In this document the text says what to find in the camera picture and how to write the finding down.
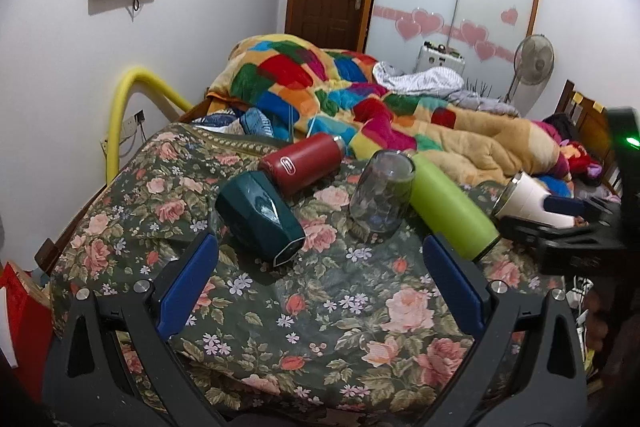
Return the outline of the right hand orange sleeve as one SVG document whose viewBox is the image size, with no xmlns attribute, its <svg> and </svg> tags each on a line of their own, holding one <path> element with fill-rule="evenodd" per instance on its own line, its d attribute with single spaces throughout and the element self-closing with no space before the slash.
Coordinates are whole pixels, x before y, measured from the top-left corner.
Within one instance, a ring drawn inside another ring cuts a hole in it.
<svg viewBox="0 0 640 427">
<path fill-rule="evenodd" d="M 584 299 L 587 311 L 586 317 L 586 346 L 589 350 L 600 352 L 608 335 L 608 324 L 599 315 L 602 303 L 599 294 L 591 289 Z"/>
</svg>

